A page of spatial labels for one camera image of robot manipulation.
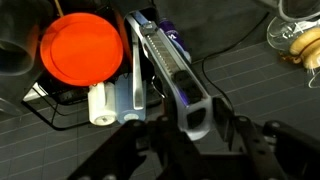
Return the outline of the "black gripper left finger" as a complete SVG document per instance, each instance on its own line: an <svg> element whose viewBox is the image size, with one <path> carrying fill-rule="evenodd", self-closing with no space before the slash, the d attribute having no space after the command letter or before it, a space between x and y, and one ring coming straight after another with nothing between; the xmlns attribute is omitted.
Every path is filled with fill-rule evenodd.
<svg viewBox="0 0 320 180"><path fill-rule="evenodd" d="M158 155L163 168L158 180L214 180L188 135L164 117L126 122L67 180L129 180L149 152Z"/></svg>

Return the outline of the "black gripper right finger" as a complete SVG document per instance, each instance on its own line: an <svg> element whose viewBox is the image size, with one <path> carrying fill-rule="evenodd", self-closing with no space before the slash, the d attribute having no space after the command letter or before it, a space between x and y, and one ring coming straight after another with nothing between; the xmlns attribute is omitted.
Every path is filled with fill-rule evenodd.
<svg viewBox="0 0 320 180"><path fill-rule="evenodd" d="M263 126L213 98L213 123L231 152L245 156L258 180L320 180L320 141L270 120Z"/></svg>

